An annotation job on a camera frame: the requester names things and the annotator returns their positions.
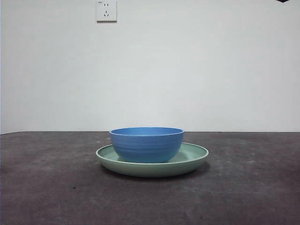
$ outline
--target white wall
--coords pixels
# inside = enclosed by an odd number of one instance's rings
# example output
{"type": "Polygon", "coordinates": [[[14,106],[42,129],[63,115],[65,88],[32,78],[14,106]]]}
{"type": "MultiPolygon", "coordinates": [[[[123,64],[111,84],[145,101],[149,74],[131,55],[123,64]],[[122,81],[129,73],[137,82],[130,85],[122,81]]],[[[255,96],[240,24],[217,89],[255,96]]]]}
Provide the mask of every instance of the white wall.
{"type": "Polygon", "coordinates": [[[300,1],[1,1],[1,132],[300,131],[300,1]]]}

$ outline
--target electrical outlet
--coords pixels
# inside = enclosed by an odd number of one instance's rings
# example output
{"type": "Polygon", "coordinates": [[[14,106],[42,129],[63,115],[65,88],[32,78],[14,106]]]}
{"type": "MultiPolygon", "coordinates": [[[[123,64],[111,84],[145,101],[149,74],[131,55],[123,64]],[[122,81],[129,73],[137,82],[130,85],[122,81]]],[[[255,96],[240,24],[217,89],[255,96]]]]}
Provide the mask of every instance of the electrical outlet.
{"type": "Polygon", "coordinates": [[[97,0],[96,21],[116,22],[117,21],[117,0],[97,0]]]}

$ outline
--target light green plate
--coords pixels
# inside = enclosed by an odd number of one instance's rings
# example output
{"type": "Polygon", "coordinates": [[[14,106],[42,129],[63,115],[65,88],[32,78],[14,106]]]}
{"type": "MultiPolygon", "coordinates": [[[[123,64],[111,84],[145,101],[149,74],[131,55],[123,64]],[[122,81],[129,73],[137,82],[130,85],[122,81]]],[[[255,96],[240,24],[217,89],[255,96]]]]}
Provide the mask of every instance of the light green plate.
{"type": "Polygon", "coordinates": [[[168,177],[197,169],[208,156],[206,148],[182,143],[178,153],[167,163],[130,163],[119,158],[112,145],[96,151],[101,164],[107,169],[136,177],[168,177]]]}

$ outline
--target blue bowl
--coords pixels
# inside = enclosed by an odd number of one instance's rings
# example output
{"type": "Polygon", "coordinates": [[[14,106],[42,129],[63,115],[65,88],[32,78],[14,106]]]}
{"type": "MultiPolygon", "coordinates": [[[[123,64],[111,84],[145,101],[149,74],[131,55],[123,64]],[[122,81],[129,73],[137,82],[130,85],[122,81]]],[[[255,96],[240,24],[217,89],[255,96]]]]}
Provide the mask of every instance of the blue bowl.
{"type": "Polygon", "coordinates": [[[109,132],[116,153],[127,162],[164,163],[178,152],[183,130],[170,127],[130,127],[109,132]]]}

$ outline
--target bowl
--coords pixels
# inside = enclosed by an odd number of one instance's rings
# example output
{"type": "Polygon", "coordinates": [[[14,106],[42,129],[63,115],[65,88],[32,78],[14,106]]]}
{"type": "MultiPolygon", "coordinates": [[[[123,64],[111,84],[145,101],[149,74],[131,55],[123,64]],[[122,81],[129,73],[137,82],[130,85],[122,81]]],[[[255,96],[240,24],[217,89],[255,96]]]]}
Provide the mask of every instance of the bowl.
{"type": "Polygon", "coordinates": [[[184,131],[172,127],[128,127],[109,132],[119,157],[133,163],[165,163],[178,152],[184,131]]]}

